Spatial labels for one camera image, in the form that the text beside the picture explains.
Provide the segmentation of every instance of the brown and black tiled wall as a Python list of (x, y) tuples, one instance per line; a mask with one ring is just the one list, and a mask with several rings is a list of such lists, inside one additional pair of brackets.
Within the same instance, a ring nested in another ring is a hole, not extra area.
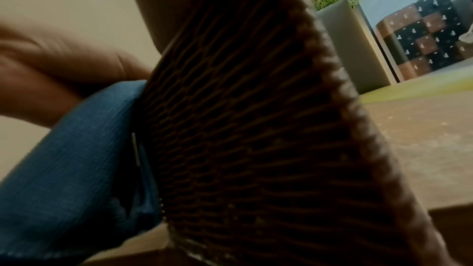
[(405, 80), (473, 57), (473, 44), (458, 40), (468, 28), (451, 0), (419, 0), (376, 27)]

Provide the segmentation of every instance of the blue fabric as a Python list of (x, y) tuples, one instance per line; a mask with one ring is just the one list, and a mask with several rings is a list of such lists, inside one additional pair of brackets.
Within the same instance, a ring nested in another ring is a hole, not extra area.
[(144, 84), (85, 100), (1, 182), (0, 265), (76, 265), (160, 222), (146, 154), (131, 138)]

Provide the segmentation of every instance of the wooden table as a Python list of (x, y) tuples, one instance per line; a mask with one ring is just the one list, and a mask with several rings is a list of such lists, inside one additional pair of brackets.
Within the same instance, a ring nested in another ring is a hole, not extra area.
[[(390, 143), (414, 194), (428, 209), (452, 256), (466, 266), (473, 265), (473, 91), (371, 103), (366, 109)], [(160, 226), (101, 258), (131, 251), (148, 253), (95, 260), (88, 265), (159, 265), (161, 259), (177, 259), (172, 252), (157, 251), (166, 246), (167, 238)]]

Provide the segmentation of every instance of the wicker texture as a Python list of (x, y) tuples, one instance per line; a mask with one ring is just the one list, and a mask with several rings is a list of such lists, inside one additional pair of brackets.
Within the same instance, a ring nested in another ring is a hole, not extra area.
[(141, 99), (177, 246), (221, 265), (452, 265), (310, 0), (205, 0)]

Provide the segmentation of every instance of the hand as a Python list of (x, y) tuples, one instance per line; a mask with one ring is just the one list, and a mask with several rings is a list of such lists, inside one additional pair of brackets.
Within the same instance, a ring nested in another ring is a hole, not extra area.
[(148, 79), (132, 55), (57, 29), (0, 19), (0, 114), (54, 126), (93, 92)]

